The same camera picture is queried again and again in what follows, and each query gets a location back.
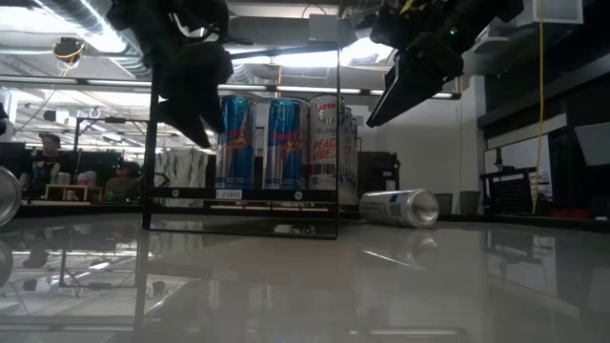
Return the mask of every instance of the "ductwork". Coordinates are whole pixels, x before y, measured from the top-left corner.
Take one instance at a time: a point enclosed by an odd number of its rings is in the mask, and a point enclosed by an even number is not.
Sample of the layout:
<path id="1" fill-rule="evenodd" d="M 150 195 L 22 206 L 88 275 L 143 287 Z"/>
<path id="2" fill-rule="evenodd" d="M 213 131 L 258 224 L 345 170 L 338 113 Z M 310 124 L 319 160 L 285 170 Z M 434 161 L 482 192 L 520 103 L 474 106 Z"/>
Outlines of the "ductwork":
<path id="1" fill-rule="evenodd" d="M 140 51 L 126 34 L 115 31 L 101 13 L 111 6 L 108 0 L 33 0 L 53 17 L 71 25 L 89 45 L 101 52 L 139 55 Z M 111 60 L 136 78 L 149 78 L 148 70 L 139 58 L 114 57 Z"/>

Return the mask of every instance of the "glossy table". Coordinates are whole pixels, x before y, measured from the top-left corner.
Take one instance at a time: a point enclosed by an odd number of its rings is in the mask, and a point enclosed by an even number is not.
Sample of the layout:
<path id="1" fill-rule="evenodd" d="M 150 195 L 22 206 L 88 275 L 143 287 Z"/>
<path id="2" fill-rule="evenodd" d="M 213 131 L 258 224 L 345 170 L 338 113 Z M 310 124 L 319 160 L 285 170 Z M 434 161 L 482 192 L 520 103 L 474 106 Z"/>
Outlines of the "glossy table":
<path id="1" fill-rule="evenodd" d="M 200 218 L 13 219 L 0 342 L 610 341 L 610 235 Z"/>

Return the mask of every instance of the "price label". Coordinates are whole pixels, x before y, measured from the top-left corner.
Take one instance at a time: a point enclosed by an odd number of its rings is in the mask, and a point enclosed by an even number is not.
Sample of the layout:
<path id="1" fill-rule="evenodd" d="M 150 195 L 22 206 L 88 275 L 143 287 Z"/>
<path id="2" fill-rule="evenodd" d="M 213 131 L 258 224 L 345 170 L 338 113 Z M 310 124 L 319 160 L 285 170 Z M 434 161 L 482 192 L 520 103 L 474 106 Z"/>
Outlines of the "price label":
<path id="1" fill-rule="evenodd" d="M 241 200 L 241 190 L 216 190 L 216 199 Z"/>

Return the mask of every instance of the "blue and silver can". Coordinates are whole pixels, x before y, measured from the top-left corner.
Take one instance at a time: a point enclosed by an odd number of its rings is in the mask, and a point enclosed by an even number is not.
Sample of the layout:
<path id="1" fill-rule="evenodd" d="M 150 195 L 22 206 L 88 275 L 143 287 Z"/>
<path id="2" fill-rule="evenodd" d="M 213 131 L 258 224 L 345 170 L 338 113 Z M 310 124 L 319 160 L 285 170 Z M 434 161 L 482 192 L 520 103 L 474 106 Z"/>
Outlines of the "blue and silver can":
<path id="1" fill-rule="evenodd" d="M 251 189 L 254 186 L 254 100 L 240 95 L 222 98 L 224 133 L 218 135 L 215 186 Z"/>
<path id="2" fill-rule="evenodd" d="M 270 101 L 264 188 L 307 189 L 308 145 L 309 103 L 293 98 Z"/>

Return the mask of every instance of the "shelf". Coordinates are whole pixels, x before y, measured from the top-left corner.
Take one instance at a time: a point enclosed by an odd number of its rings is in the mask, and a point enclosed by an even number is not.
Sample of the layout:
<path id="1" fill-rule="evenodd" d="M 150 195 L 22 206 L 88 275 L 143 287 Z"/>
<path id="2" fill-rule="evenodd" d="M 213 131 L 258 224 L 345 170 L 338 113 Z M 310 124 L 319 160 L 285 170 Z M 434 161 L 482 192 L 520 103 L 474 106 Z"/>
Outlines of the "shelf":
<path id="1" fill-rule="evenodd" d="M 221 190 L 198 188 L 153 188 L 152 198 L 201 199 L 213 201 L 307 202 L 335 204 L 335 191 Z"/>

